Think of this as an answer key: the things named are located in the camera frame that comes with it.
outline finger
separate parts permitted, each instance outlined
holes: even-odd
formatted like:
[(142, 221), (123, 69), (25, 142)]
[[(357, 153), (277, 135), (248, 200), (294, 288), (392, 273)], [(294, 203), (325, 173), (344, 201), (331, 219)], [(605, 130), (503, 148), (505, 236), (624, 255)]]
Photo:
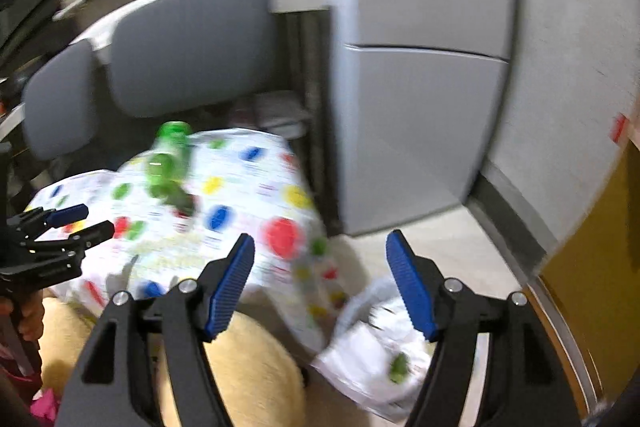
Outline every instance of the finger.
[(0, 297), (0, 315), (11, 315), (14, 311), (14, 304), (10, 299)]
[(21, 320), (18, 331), (26, 341), (36, 341), (42, 336), (42, 318), (44, 317), (44, 305), (40, 303), (29, 317)]
[(20, 306), (20, 311), (22, 311), (22, 316), (24, 318), (27, 318), (33, 315), (34, 313), (39, 312), (41, 306), (42, 306), (42, 290), (32, 294), (29, 297), (29, 299)]

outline white wall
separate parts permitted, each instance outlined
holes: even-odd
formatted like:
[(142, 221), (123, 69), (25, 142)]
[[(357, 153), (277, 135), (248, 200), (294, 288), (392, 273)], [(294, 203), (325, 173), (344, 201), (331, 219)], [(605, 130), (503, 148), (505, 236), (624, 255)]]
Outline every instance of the white wall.
[(640, 71), (640, 0), (522, 0), (519, 20), (482, 171), (548, 248), (581, 221), (615, 160), (609, 131)]

